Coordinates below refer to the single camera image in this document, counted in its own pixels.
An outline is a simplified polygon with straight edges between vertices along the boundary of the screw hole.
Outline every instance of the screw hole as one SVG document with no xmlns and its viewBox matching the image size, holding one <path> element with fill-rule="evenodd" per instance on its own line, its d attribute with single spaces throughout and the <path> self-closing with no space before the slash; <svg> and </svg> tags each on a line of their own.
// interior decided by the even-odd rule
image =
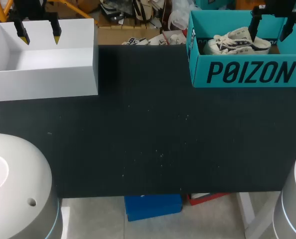
<svg viewBox="0 0 296 239">
<path fill-rule="evenodd" d="M 36 206 L 36 201 L 33 198 L 29 198 L 27 200 L 27 203 L 31 206 L 31 207 L 35 207 Z"/>
</svg>

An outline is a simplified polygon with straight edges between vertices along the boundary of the table surface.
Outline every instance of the table surface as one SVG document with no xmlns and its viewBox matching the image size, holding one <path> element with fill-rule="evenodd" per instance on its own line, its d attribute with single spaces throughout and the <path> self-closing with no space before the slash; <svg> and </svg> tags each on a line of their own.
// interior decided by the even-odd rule
<svg viewBox="0 0 296 239">
<path fill-rule="evenodd" d="M 0 102 L 0 133 L 42 151 L 64 198 L 280 190 L 296 88 L 193 88 L 184 46 L 101 46 L 98 96 Z"/>
</svg>

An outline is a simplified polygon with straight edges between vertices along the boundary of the white sneaker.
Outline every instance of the white sneaker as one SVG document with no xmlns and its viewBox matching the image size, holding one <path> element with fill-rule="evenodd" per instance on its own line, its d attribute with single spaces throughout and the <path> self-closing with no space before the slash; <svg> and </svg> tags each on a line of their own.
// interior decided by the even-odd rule
<svg viewBox="0 0 296 239">
<path fill-rule="evenodd" d="M 268 54 L 271 48 L 269 41 L 256 37 L 254 42 L 247 27 L 241 27 L 228 32 L 224 36 L 215 35 L 204 46 L 203 52 L 206 55 L 221 54 Z"/>
</svg>

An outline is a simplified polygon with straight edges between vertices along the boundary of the blue box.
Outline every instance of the blue box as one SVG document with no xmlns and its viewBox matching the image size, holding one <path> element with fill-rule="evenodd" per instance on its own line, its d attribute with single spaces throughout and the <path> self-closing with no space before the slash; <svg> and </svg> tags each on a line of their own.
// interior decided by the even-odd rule
<svg viewBox="0 0 296 239">
<path fill-rule="evenodd" d="M 286 21 L 263 15 L 257 36 L 278 46 L 280 54 L 201 55 L 198 42 L 249 26 L 250 11 L 192 11 L 186 50 L 194 87 L 296 87 L 296 26 L 283 42 L 280 32 Z"/>
<path fill-rule="evenodd" d="M 196 0 L 196 5 L 202 10 L 216 10 L 231 2 L 233 2 L 233 0 Z"/>
<path fill-rule="evenodd" d="M 128 221 L 131 222 L 179 213 L 182 199 L 179 194 L 125 196 L 125 207 Z"/>
</svg>

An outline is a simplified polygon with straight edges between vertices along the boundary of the plastic bag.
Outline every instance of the plastic bag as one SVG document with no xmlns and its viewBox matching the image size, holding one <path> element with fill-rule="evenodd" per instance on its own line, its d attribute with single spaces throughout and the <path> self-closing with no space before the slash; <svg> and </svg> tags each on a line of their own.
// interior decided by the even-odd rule
<svg viewBox="0 0 296 239">
<path fill-rule="evenodd" d="M 171 23 L 181 30 L 188 27 L 189 15 L 192 10 L 201 10 L 193 0 L 172 0 L 172 11 L 168 20 L 168 29 Z"/>
</svg>

